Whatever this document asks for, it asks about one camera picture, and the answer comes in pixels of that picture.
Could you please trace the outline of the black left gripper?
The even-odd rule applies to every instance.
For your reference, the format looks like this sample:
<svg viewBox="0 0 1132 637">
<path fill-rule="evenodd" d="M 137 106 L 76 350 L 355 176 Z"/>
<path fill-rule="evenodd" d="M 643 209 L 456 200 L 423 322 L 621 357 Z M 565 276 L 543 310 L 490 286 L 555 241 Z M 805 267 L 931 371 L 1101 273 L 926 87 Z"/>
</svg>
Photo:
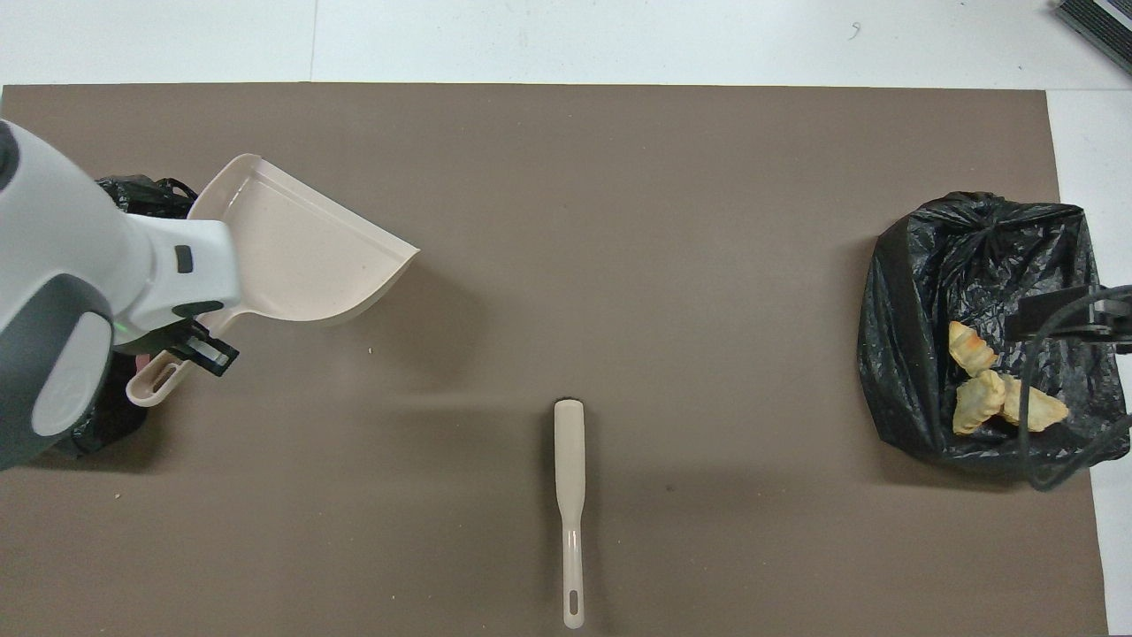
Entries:
<svg viewBox="0 0 1132 637">
<path fill-rule="evenodd" d="M 194 319 L 166 324 L 132 342 L 115 344 L 113 350 L 128 356 L 155 356 L 162 351 L 175 351 L 178 359 L 199 365 L 216 378 L 226 375 L 240 355 L 239 350 L 214 337 L 206 326 Z"/>
</svg>

